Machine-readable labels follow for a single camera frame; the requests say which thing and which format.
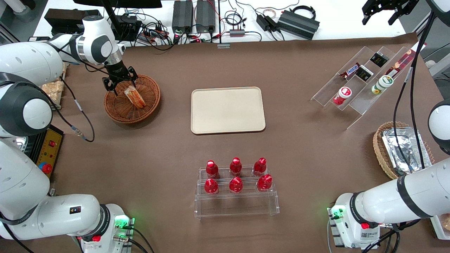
acrylic shelf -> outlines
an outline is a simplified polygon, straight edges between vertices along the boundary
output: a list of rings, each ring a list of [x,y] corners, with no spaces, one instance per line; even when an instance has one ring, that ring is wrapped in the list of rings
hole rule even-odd
[[[370,107],[379,99],[380,96],[385,92],[389,92],[389,89],[384,91],[382,94],[375,95],[371,88],[378,82],[379,78],[383,76],[393,64],[400,59],[400,57],[405,54],[409,49],[406,47],[402,47],[397,53],[393,53],[386,47],[380,48],[377,52],[382,53],[387,56],[389,60],[380,68],[378,65],[370,61],[370,58],[375,54],[368,47],[363,47],[353,58],[348,61],[334,76],[331,78],[312,98],[312,100],[317,101],[322,106],[327,106],[328,104],[332,104],[336,106],[339,110],[343,111],[346,108],[351,108],[356,111],[359,115],[353,121],[353,123],[348,127],[350,128],[353,124],[355,124],[364,114],[370,109]],[[363,81],[356,75],[351,76],[348,80],[342,80],[339,76],[344,73],[351,67],[353,67],[356,63],[364,65],[368,68],[373,75],[367,80]],[[403,67],[399,73],[397,73],[394,77],[394,80],[399,77],[400,73],[408,68],[408,65]],[[343,87],[349,87],[352,91],[352,95],[350,98],[346,99],[343,104],[337,105],[333,102],[333,98],[338,93],[338,90]]]
[[[233,178],[229,167],[219,167],[220,179],[216,179],[219,185],[219,193],[208,194],[204,185],[206,179],[206,168],[199,169],[199,180],[197,180],[195,193],[195,217],[221,217],[237,215],[275,215],[280,212],[278,204],[278,193],[275,183],[267,191],[260,192],[256,188],[259,177],[252,176],[253,165],[243,165],[241,180],[243,189],[240,193],[231,193],[229,182]]]

red bottle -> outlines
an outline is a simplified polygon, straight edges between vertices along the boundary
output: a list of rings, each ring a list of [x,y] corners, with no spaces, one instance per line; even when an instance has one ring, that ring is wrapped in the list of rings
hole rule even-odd
[[[238,177],[233,178],[229,183],[229,191],[231,193],[239,193],[242,191],[242,188],[244,188],[244,185],[242,184],[242,180]]]
[[[259,160],[253,166],[252,174],[254,176],[262,176],[267,169],[267,160],[264,157],[259,158]]]
[[[241,160],[237,157],[233,158],[233,161],[229,165],[229,173],[231,176],[241,176],[242,164]]]
[[[208,194],[217,194],[219,193],[219,185],[214,179],[208,178],[205,182],[205,191]]]
[[[209,160],[206,164],[206,174],[208,174],[208,178],[219,178],[219,167],[214,163],[213,160]]]
[[[270,174],[260,177],[256,183],[256,189],[258,189],[258,191],[268,191],[271,187],[272,176]]]

power supply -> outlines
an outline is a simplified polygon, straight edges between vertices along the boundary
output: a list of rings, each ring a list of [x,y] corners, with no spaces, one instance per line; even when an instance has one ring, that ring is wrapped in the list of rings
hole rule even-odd
[[[307,18],[294,12],[285,10],[278,19],[281,30],[312,40],[314,33],[319,28],[320,22]]]
[[[208,30],[201,26],[196,26],[197,32],[216,32],[216,2],[214,0],[198,0],[196,9],[196,24],[206,27]]]
[[[172,30],[190,33],[194,8],[192,1],[175,1],[173,4]]]

beige tray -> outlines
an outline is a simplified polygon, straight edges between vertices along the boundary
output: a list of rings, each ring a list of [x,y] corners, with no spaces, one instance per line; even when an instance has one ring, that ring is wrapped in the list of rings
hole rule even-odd
[[[266,127],[258,87],[199,89],[191,97],[194,134],[262,131]]]

green light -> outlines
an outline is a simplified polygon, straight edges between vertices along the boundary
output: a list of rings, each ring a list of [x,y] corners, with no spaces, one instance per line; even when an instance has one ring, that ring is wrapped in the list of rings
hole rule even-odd
[[[116,227],[122,228],[123,226],[127,226],[130,219],[127,215],[119,215],[114,219],[114,224]]]

